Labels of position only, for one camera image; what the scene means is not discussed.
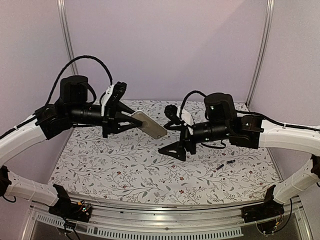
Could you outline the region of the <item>white grey remote control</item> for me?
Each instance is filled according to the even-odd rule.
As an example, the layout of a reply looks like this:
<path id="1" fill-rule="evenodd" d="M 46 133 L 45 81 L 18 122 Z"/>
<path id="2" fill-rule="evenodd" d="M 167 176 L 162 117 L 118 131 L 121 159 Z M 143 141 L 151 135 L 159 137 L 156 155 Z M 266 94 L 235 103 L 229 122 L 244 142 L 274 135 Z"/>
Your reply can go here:
<path id="1" fill-rule="evenodd" d="M 168 133 L 168 131 L 162 125 L 158 124 L 142 110 L 135 111 L 131 117 L 141 121 L 142 125 L 139 127 L 139 129 L 155 140 L 164 137 Z"/>

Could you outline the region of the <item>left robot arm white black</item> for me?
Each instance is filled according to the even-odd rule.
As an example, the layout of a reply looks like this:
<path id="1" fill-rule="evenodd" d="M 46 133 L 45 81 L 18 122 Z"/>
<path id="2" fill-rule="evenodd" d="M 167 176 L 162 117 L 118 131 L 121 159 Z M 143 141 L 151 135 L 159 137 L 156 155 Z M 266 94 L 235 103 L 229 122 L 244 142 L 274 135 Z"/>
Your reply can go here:
<path id="1" fill-rule="evenodd" d="M 59 99 L 43 106 L 17 125 L 0 140 L 0 195 L 14 196 L 54 206 L 63 216 L 74 213 L 74 205 L 66 200 L 68 194 L 61 186 L 41 184 L 15 175 L 5 166 L 6 162 L 24 150 L 50 140 L 75 127 L 102 127 L 102 136 L 119 134 L 142 126 L 133 118 L 134 111 L 120 102 L 126 91 L 124 82 L 110 85 L 100 105 L 88 101 L 88 93 L 96 98 L 89 79 L 83 75 L 63 78 L 60 82 Z"/>

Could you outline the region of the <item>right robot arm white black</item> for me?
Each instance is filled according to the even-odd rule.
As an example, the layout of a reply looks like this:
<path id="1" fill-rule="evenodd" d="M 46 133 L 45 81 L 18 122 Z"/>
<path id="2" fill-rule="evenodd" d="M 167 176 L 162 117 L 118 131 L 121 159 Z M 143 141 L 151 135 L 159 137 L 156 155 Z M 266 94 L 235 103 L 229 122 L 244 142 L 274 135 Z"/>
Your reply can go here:
<path id="1" fill-rule="evenodd" d="M 179 131 L 179 140 L 158 152 L 180 161 L 194 155 L 196 145 L 228 140 L 233 146 L 249 149 L 280 148 L 310 154 L 310 159 L 283 182 L 268 188 L 258 213 L 269 218 L 292 197 L 320 181 L 320 129 L 275 121 L 261 113 L 236 110 L 230 94 L 216 92 L 204 96 L 205 122 L 194 123 L 184 108 L 168 105 L 167 130 Z"/>

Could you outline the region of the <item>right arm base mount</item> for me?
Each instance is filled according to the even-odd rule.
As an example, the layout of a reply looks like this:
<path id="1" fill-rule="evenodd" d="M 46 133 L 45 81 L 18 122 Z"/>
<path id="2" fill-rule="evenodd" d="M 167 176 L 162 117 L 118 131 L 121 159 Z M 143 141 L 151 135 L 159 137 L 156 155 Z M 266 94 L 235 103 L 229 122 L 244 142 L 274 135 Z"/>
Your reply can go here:
<path id="1" fill-rule="evenodd" d="M 285 212 L 284 204 L 277 203 L 274 200 L 273 193 L 275 187 L 275 185 L 272 185 L 267 189 L 262 203 L 241 208 L 241 217 L 244 219 L 245 223 L 276 217 Z"/>

